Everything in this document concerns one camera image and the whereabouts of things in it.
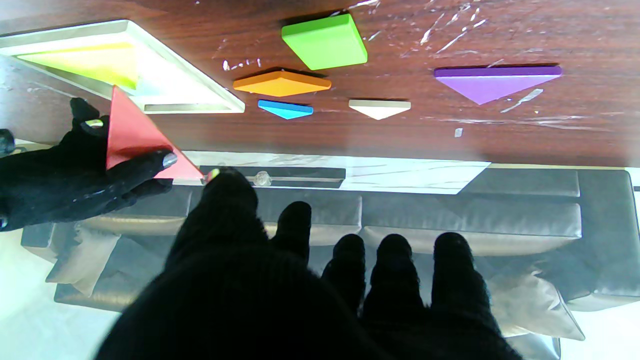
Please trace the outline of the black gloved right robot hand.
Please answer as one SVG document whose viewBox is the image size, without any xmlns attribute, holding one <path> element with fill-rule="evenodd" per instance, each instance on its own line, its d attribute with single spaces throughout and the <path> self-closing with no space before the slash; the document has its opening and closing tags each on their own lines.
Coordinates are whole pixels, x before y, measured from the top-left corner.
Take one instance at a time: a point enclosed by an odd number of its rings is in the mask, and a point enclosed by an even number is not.
<svg viewBox="0 0 640 360">
<path fill-rule="evenodd" d="M 109 116 L 82 98 L 70 109 L 71 130 L 57 145 L 1 159 L 2 231 L 82 221 L 171 190 L 173 181 L 157 175 L 175 153 L 154 149 L 107 169 Z"/>
</svg>

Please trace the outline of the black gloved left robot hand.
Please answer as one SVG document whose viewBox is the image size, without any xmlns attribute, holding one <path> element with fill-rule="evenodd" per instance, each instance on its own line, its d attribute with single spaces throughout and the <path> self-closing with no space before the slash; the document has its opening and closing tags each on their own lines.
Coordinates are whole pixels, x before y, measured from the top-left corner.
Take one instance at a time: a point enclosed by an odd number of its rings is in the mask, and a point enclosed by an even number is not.
<svg viewBox="0 0 640 360">
<path fill-rule="evenodd" d="M 163 271 L 128 306 L 97 360 L 519 360 L 492 314 L 467 240 L 440 234 L 430 304 L 408 240 L 341 237 L 308 267 L 311 207 L 293 202 L 270 238 L 246 177 L 222 167 L 185 219 Z"/>
</svg>

